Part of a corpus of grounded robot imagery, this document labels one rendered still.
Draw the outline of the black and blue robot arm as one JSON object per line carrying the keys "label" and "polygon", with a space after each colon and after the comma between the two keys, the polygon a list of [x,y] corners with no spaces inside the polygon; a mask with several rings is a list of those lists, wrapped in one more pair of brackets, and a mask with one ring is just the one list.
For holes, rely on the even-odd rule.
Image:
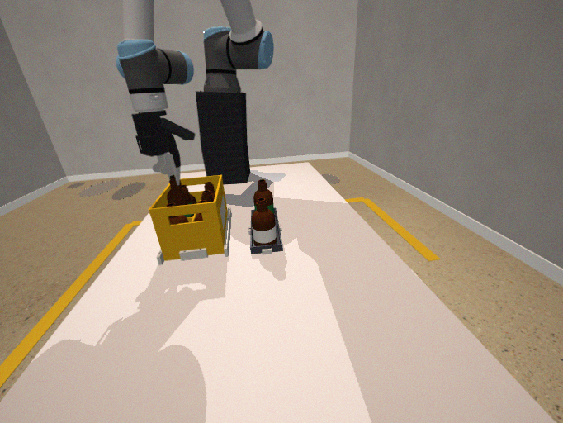
{"label": "black and blue robot arm", "polygon": [[[241,93],[236,69],[267,69],[273,58],[273,38],[255,20],[250,0],[220,1],[231,28],[212,27],[204,32],[204,92]],[[168,108],[163,85],[190,83],[192,61],[181,51],[155,48],[154,0],[122,0],[122,9],[124,40],[117,45],[116,66],[125,78],[134,111],[163,111]],[[162,128],[183,140],[194,140],[194,132],[161,120]]]}

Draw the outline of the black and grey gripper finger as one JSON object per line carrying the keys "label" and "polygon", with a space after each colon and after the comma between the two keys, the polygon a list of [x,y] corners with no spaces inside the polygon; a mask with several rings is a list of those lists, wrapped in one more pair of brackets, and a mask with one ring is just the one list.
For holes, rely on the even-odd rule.
{"label": "black and grey gripper finger", "polygon": [[166,154],[164,159],[164,165],[159,169],[161,174],[175,174],[175,179],[177,185],[180,183],[180,154],[177,148],[177,144],[173,143],[171,140],[172,147],[170,149],[170,154]]}
{"label": "black and grey gripper finger", "polygon": [[[160,172],[160,170],[159,170],[160,167],[162,165],[164,165],[164,159],[163,159],[164,155],[160,155],[160,156],[157,156],[157,157],[158,157],[158,162],[153,166],[154,172]],[[168,174],[169,180],[170,180],[171,177],[174,177],[174,174]]]}

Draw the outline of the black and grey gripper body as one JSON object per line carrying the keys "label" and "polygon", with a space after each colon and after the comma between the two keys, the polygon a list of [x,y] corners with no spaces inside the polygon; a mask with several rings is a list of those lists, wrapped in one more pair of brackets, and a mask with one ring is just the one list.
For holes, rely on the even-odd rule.
{"label": "black and grey gripper body", "polygon": [[[136,140],[140,153],[148,156],[159,156],[169,152],[171,140],[176,143],[170,130],[162,128],[160,116],[167,115],[166,110],[157,112],[139,112],[131,114],[137,132]],[[140,118],[143,118],[141,120]],[[140,148],[141,147],[141,148]]]}

